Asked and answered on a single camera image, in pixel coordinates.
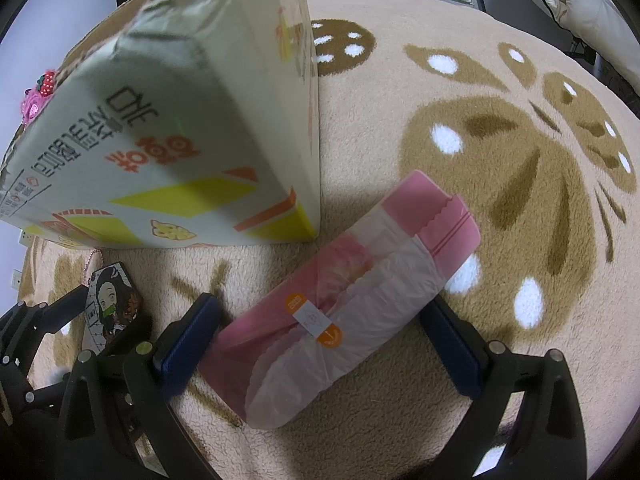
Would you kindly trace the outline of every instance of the yellow stripe on box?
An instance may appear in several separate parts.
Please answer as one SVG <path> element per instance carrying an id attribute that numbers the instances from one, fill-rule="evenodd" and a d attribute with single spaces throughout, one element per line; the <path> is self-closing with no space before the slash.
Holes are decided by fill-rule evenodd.
<path id="1" fill-rule="evenodd" d="M 158 187 L 111 203 L 191 218 L 251 193 L 255 186 L 220 176 Z"/>
<path id="2" fill-rule="evenodd" d="M 309 242 L 316 238 L 316 231 L 300 204 L 286 215 L 245 231 L 245 234 L 279 242 Z"/>
<path id="3" fill-rule="evenodd" d="M 67 221 L 105 244 L 142 245 L 124 222 L 115 216 L 75 216 L 67 218 Z"/>
<path id="4" fill-rule="evenodd" d="M 34 236 L 46 236 L 46 232 L 44 232 L 41 228 L 39 228 L 36 224 L 31 224 L 23 229 L 23 231 L 27 234 Z"/>

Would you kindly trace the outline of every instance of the pink flower decoration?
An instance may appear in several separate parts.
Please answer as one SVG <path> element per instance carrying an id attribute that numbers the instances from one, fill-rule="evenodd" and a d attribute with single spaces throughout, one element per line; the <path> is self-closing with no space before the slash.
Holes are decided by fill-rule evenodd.
<path id="1" fill-rule="evenodd" d="M 44 103 L 46 103 L 51 96 L 44 97 L 35 88 L 27 90 L 25 92 L 24 99 L 22 100 L 22 123 L 26 126 L 31 123 L 37 114 L 42 110 Z"/>
<path id="2" fill-rule="evenodd" d="M 33 121 L 42 111 L 45 103 L 51 99 L 56 72 L 47 70 L 38 80 L 34 88 L 25 90 L 24 99 L 20 104 L 22 124 L 25 126 Z"/>

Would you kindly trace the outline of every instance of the beige fluffy rug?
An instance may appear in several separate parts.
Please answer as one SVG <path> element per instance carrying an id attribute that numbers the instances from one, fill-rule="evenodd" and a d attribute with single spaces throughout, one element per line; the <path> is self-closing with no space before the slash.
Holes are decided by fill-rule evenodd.
<path id="1" fill-rule="evenodd" d="M 156 335 L 202 291 L 235 317 L 419 168 L 462 195 L 482 234 L 450 305 L 514 351 L 564 352 L 593 472 L 640 404 L 638 119 L 560 51 L 476 10 L 308 1 L 322 60 L 318 240 L 104 251 L 105 263 L 124 262 Z M 22 297 L 61 296 L 85 257 L 35 244 Z M 34 383 L 80 341 L 76 325 L 48 338 Z M 174 406 L 222 478 L 386 480 L 433 458 L 468 400 L 414 322 L 279 430 L 243 425 L 199 375 Z"/>

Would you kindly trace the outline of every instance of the white wall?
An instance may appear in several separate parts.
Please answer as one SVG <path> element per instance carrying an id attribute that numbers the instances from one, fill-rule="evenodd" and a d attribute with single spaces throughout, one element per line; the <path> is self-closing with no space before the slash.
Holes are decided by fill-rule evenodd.
<path id="1" fill-rule="evenodd" d="M 28 0 L 0 42 L 0 156 L 20 124 L 20 101 L 47 68 L 116 7 L 115 0 Z M 13 269 L 22 269 L 20 230 L 0 222 L 0 314 L 13 306 Z"/>

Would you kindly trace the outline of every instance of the blue gripper pad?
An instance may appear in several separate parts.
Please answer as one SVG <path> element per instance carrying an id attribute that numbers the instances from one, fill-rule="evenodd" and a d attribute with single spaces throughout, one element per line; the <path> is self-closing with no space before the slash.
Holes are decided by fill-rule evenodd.
<path id="1" fill-rule="evenodd" d="M 480 397 L 484 385 L 483 364 L 439 308 L 438 301 L 434 300 L 422 309 L 419 319 L 458 393 L 471 399 Z"/>
<path id="2" fill-rule="evenodd" d="M 222 305 L 203 293 L 180 321 L 171 323 L 156 343 L 153 368 L 162 398 L 169 401 L 183 393 L 222 316 Z"/>

